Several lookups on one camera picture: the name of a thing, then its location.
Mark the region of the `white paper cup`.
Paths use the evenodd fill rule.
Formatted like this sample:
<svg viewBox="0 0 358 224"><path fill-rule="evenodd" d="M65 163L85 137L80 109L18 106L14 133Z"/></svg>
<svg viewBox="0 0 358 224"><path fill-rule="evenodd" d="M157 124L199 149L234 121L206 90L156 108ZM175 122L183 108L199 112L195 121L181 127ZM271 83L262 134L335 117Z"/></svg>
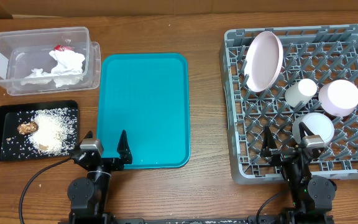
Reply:
<svg viewBox="0 0 358 224"><path fill-rule="evenodd" d="M298 103L309 102L317 92L317 89L318 87L313 80L304 78L286 90L285 101L294 108Z"/></svg>

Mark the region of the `red snack wrapper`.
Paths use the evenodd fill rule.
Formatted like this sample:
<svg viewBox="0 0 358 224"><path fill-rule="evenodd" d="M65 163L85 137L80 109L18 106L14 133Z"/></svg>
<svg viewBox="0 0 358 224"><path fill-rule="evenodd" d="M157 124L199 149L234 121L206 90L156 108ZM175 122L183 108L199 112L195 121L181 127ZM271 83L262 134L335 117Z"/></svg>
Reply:
<svg viewBox="0 0 358 224"><path fill-rule="evenodd" d="M62 45L57 45L54 47L54 50L57 50L57 51L66 51L66 50L73 50L72 47L69 47L69 46L62 46Z"/></svg>

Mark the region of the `white napkin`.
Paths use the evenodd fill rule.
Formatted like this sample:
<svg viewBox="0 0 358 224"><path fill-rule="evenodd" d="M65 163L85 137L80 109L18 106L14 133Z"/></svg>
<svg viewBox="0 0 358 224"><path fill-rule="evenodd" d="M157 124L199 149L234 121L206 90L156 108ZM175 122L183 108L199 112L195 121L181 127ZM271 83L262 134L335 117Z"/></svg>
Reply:
<svg viewBox="0 0 358 224"><path fill-rule="evenodd" d="M49 55L57 62L51 72L47 73L42 68L32 69L32 73L25 77L30 80L21 81L21 85L45 85L54 81L55 87L60 88L64 85L76 85L83 80L82 66L86 59L83 54L72 50L51 50Z"/></svg>

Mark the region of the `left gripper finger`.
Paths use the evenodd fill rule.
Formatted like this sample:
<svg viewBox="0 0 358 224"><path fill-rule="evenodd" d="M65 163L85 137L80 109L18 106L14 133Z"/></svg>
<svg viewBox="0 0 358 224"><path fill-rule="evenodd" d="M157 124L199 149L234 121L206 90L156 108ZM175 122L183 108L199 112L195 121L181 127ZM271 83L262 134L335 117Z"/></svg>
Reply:
<svg viewBox="0 0 358 224"><path fill-rule="evenodd" d="M125 130L122 131L119 138L117 152L119 153L119 158L123 164L132 164L132 153L129 148L127 133Z"/></svg>
<svg viewBox="0 0 358 224"><path fill-rule="evenodd" d="M93 132L88 131L83 140L79 143L78 147L84 149L86 145L89 145L93 142Z"/></svg>

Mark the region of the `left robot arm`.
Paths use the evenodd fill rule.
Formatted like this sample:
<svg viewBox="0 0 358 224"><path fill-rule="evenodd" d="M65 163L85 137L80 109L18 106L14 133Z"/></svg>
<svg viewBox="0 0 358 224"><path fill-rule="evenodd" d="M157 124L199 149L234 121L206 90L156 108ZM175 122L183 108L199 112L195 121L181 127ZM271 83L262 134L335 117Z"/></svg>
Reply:
<svg viewBox="0 0 358 224"><path fill-rule="evenodd" d="M117 145L118 157L103 158L104 148L101 140L93 137L90 131L75 146L70 159L87 171L86 177L73 180L68 186L70 199L70 223L117 223L114 215L105 212L109 192L111 173L124 170L126 164L132 163L127 134L122 131Z"/></svg>

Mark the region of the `small white plate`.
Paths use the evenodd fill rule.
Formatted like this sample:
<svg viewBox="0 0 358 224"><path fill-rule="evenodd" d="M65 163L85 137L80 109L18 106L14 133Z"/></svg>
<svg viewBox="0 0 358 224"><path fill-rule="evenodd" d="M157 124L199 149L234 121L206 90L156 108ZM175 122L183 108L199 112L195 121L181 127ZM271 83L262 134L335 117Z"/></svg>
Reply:
<svg viewBox="0 0 358 224"><path fill-rule="evenodd" d="M335 80L319 90L318 100L330 115L348 116L358 105L358 88L350 81Z"/></svg>

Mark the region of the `brown food scrap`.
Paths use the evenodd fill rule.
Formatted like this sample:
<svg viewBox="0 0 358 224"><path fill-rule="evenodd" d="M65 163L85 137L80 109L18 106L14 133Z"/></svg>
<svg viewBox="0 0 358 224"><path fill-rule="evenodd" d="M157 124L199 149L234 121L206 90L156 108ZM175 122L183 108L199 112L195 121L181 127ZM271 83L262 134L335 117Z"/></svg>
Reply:
<svg viewBox="0 0 358 224"><path fill-rule="evenodd" d="M35 121L18 125L17 130L21 135L32 134L38 130L39 126Z"/></svg>

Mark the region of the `grey metal bowl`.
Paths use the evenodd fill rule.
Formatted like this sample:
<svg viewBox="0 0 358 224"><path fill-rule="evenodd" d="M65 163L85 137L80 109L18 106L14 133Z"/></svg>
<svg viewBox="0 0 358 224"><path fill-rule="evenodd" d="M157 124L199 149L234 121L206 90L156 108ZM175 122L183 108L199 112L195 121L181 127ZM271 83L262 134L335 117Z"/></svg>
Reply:
<svg viewBox="0 0 358 224"><path fill-rule="evenodd" d="M298 117L293 122L292 135L297 143L301 143L299 124L303 122L314 135L320 135L324 146L328 146L334 137L334 125L332 121L321 113L308 113Z"/></svg>

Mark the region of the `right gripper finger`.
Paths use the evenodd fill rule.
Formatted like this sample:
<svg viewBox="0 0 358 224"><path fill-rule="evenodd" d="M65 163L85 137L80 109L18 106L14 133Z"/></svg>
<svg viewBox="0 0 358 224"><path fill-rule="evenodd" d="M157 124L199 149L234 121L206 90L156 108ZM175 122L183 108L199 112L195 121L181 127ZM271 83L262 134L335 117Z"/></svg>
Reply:
<svg viewBox="0 0 358 224"><path fill-rule="evenodd" d="M272 152L277 150L273 134L268 126L264 127L264 140L260 150L261 157L271 157Z"/></svg>
<svg viewBox="0 0 358 224"><path fill-rule="evenodd" d="M313 136L314 133L307 127L304 122L300 122L299 125L300 137Z"/></svg>

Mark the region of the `large white plate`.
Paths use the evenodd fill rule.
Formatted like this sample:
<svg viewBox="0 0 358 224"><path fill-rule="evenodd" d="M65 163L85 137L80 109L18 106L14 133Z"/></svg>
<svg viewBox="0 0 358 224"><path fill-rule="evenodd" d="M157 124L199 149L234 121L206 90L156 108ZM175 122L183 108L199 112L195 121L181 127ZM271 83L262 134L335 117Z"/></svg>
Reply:
<svg viewBox="0 0 358 224"><path fill-rule="evenodd" d="M280 74L283 63L283 46L270 31L261 32L251 42L246 55L244 74L246 85L253 92L269 89Z"/></svg>

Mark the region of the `rice leftovers pile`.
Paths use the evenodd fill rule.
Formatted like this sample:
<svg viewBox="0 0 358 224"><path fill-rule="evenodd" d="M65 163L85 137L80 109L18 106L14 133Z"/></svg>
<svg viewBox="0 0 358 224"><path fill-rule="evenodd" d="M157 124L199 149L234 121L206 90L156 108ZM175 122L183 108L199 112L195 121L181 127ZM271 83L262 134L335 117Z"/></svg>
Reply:
<svg viewBox="0 0 358 224"><path fill-rule="evenodd" d="M19 134L18 125L31 121L38 124L38 130L32 134ZM77 130L76 108L10 112L3 128L1 160L67 156L77 143Z"/></svg>

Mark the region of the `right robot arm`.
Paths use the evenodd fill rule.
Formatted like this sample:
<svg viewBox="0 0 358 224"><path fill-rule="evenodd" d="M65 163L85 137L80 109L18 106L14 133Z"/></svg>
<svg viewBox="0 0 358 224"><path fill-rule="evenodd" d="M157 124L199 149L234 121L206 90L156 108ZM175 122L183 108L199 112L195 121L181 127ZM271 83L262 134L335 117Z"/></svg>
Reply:
<svg viewBox="0 0 358 224"><path fill-rule="evenodd" d="M269 165L278 167L288 183L283 190L264 202L255 216L257 223L334 223L327 213L333 208L337 185L321 176L312 176L309 163L317 159L324 149L324 141L303 123L299 125L301 142L293 149L279 150L269 127L264 127L264 140L260 155L269 157ZM263 208L273 199L291 193L292 208L283 208L278 215L260 217Z"/></svg>

